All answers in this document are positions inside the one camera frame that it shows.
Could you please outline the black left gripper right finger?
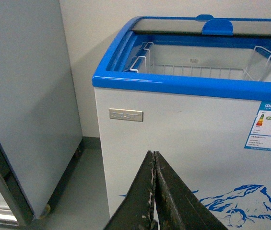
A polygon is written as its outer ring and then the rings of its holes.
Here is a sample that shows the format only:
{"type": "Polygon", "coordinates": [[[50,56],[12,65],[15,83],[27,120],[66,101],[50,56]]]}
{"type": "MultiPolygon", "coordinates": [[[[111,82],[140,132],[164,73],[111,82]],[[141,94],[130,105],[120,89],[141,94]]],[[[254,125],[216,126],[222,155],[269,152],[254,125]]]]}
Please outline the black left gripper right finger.
{"type": "Polygon", "coordinates": [[[192,193],[160,152],[154,152],[156,163],[155,201],[162,230],[225,230],[192,193]]]}

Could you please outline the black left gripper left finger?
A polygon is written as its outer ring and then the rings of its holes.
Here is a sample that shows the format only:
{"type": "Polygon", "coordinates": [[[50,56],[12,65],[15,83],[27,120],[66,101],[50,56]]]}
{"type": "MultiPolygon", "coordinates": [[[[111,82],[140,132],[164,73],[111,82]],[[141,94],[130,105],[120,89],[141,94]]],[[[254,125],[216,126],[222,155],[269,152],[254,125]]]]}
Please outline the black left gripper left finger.
{"type": "Polygon", "coordinates": [[[148,151],[120,206],[105,230],[156,230],[154,219],[156,188],[155,154],[148,151]]]}

